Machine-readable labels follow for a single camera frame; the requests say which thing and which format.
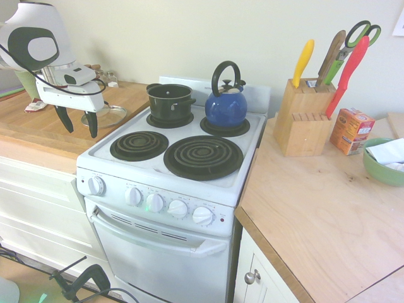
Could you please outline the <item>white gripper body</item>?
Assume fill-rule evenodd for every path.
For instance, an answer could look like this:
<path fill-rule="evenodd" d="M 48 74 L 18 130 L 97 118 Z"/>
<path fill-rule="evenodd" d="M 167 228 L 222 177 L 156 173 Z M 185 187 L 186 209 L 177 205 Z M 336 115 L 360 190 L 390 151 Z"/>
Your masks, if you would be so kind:
<path fill-rule="evenodd" d="M 45 104 L 78 109 L 88 112 L 98 112 L 104 106 L 104 99 L 100 93 L 100 87 L 90 81 L 84 85 L 68 85 L 62 92 L 41 81 L 43 77 L 36 79 L 37 91 L 40 99 Z"/>

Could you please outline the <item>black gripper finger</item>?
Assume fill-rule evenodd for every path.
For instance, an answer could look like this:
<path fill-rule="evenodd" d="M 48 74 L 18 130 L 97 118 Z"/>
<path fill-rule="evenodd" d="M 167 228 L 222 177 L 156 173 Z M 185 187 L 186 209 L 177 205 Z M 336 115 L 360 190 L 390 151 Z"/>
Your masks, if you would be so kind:
<path fill-rule="evenodd" d="M 85 111 L 85 117 L 88 122 L 89 131 L 92 138 L 96 138 L 98 135 L 98 120 L 95 112 Z"/>
<path fill-rule="evenodd" d="M 74 131 L 73 123 L 68 116 L 67 109 L 65 107 L 55 106 L 55 110 L 64 127 L 69 133 L 72 133 Z"/>

